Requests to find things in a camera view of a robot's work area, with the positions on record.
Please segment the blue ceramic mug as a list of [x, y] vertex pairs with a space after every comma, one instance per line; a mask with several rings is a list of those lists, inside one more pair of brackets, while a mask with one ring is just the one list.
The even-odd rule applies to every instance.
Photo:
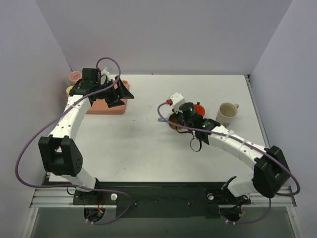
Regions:
[[166, 116], [163, 114], [158, 114], [158, 122], [167, 123], [174, 130], [182, 130], [182, 127], [176, 126], [176, 124], [180, 125], [181, 113], [169, 113]]

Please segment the orange ceramic mug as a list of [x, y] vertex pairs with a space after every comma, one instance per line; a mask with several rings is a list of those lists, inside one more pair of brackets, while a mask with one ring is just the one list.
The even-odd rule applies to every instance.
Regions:
[[194, 104], [194, 109], [197, 112], [197, 114], [201, 115], [201, 116], [205, 116], [205, 108], [200, 104], [200, 102], [197, 102], [196, 104]]

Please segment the pink ceramic mug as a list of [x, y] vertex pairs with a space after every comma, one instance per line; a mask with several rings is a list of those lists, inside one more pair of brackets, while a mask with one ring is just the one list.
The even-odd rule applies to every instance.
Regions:
[[69, 80], [71, 85], [74, 85], [80, 79], [82, 79], [82, 72], [80, 72], [80, 71], [73, 71], [68, 76], [68, 80]]

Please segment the yellow ceramic mug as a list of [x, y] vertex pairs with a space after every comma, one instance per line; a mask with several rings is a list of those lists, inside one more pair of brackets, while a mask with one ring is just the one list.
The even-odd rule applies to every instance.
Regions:
[[70, 91], [71, 91], [72, 88], [73, 88], [73, 86], [67, 87], [67, 89], [66, 89], [66, 95], [67, 95], [67, 97], [69, 97]]

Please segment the cream coral-pattern mug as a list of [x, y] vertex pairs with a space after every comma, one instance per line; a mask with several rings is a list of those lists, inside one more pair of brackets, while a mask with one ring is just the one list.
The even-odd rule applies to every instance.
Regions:
[[228, 127], [238, 114], [239, 105], [223, 103], [219, 106], [216, 121], [224, 127]]

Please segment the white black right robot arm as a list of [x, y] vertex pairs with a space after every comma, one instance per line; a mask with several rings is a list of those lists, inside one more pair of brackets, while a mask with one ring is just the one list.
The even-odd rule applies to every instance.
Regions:
[[176, 121], [171, 124], [181, 133], [190, 133], [199, 144], [218, 147], [236, 157], [253, 171], [243, 177], [233, 176], [222, 186], [221, 197], [227, 203], [238, 197], [258, 192], [267, 198], [279, 194], [279, 190], [290, 178], [290, 171], [282, 151], [251, 143], [228, 130], [219, 122], [199, 114], [195, 105], [181, 100], [167, 101], [172, 107]]

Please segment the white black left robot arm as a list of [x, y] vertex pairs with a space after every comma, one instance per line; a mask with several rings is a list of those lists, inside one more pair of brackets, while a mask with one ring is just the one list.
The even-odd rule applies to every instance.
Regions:
[[96, 188], [97, 179], [83, 168], [83, 157], [75, 138], [94, 101], [104, 100], [109, 108], [114, 108], [123, 106], [125, 100], [133, 98], [118, 76], [102, 83], [98, 68], [83, 68], [82, 78], [69, 92], [63, 116], [47, 137], [39, 139], [45, 171], [68, 180], [78, 190], [84, 191], [84, 198], [89, 203], [100, 202], [102, 192]]

